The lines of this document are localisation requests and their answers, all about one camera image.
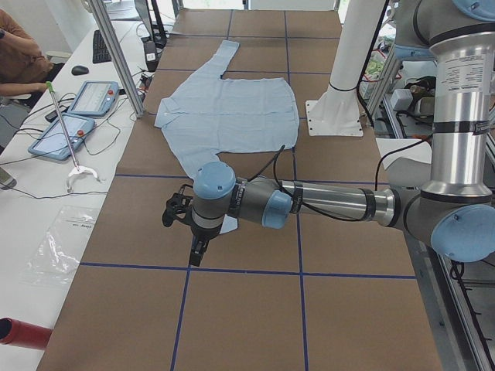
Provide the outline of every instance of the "table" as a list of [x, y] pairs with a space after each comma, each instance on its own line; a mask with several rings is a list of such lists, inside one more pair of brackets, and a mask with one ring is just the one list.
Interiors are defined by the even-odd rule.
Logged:
[[[113, 22], [115, 32], [124, 51], [131, 73], [137, 73], [140, 68], [146, 68], [142, 42], [137, 33], [143, 28], [136, 28], [139, 22]], [[113, 63], [93, 65], [92, 40], [95, 29], [89, 31], [81, 44], [74, 51], [66, 66], [53, 81], [58, 97], [65, 93], [76, 93], [85, 80], [114, 80], [120, 81]], [[90, 69], [88, 75], [73, 76], [71, 69], [76, 65], [85, 65]], [[44, 94], [33, 110], [50, 104], [48, 93]], [[44, 115], [50, 109], [29, 118], [23, 128], [44, 129], [48, 123]], [[81, 146], [77, 152], [82, 165], [95, 168], [102, 183], [89, 177], [79, 177], [73, 184], [74, 192], [107, 192], [114, 177], [115, 167], [125, 144], [131, 134], [134, 124], [131, 105], [125, 101], [111, 119], [121, 133], [116, 142], [100, 155], [90, 156]], [[0, 156], [0, 163], [28, 158], [27, 148], [33, 139], [24, 133], [17, 134]], [[87, 147], [95, 152], [110, 144], [117, 134], [117, 129], [109, 124], [102, 124], [87, 138]], [[16, 188], [25, 190], [36, 196], [51, 196], [66, 193], [65, 181], [73, 168], [70, 159], [64, 162], [52, 162], [35, 158], [24, 162], [2, 166], [17, 180]], [[105, 195], [69, 196], [61, 199], [35, 200], [20, 193], [9, 191], [0, 192], [0, 235], [2, 236], [2, 259], [0, 260], [0, 315], [17, 318], [22, 321], [52, 328], [62, 308], [68, 288], [30, 286], [19, 282], [19, 274], [34, 254], [44, 233], [54, 221], [64, 205], [101, 208]], [[5, 371], [32, 371], [36, 368], [43, 352], [0, 346], [0, 368]]]
[[[224, 78], [283, 77], [302, 114], [328, 86], [339, 37], [335, 12], [180, 12], [39, 371], [441, 369], [401, 232], [311, 215], [283, 230], [242, 222], [196, 268], [189, 229], [161, 224], [188, 179], [153, 127], [159, 101], [232, 39]], [[271, 156], [220, 158], [248, 177]], [[379, 158], [370, 128], [314, 138], [301, 116], [279, 178], [370, 188]]]

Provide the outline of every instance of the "wall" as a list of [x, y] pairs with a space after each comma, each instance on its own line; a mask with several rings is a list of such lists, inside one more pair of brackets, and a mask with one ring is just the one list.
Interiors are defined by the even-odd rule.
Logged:
[[10, 14], [42, 50], [72, 52], [94, 24], [80, 0], [2, 0]]

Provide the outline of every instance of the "tablet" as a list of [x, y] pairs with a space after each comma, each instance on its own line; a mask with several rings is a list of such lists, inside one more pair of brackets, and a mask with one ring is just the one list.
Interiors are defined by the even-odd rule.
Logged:
[[[83, 143], [83, 139], [93, 131], [95, 122], [92, 118], [75, 114], [65, 113], [62, 116], [75, 151]], [[28, 152], [55, 160], [65, 160], [70, 156], [70, 149], [58, 118], [29, 146]]]
[[67, 112], [88, 117], [103, 117], [118, 97], [115, 81], [85, 81]]

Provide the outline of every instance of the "reacher grabber tool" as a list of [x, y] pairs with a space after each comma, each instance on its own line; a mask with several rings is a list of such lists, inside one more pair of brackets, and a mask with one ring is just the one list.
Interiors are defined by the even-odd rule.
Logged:
[[72, 185], [71, 185], [71, 178], [74, 176], [77, 176], [79, 174], [92, 174], [92, 176], [99, 182], [101, 182], [101, 179], [98, 177], [98, 174], [96, 173], [96, 170], [92, 168], [88, 168], [86, 166], [79, 165], [79, 162], [77, 161], [76, 153], [74, 152], [74, 148], [72, 146], [72, 141], [70, 140], [69, 136], [69, 131], [67, 130], [67, 126], [65, 125], [65, 121], [63, 120], [62, 112], [60, 111], [59, 107], [59, 102], [55, 97], [55, 91], [53, 90], [52, 83], [49, 81], [46, 81], [46, 86], [48, 87], [49, 95], [52, 96], [53, 100], [53, 105], [55, 106], [55, 111], [56, 115], [59, 118], [60, 126], [62, 127], [63, 135], [65, 135], [65, 139], [67, 140], [67, 146], [69, 147], [70, 151], [70, 157], [72, 158], [72, 162], [74, 163], [74, 168], [70, 171], [69, 175], [67, 176], [67, 192], [72, 193]]

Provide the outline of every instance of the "green handle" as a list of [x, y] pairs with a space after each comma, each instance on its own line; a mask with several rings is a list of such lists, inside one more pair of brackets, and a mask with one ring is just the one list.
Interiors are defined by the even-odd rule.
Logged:
[[48, 87], [48, 91], [50, 93], [53, 93], [53, 86], [52, 86], [51, 81], [46, 81], [46, 86]]

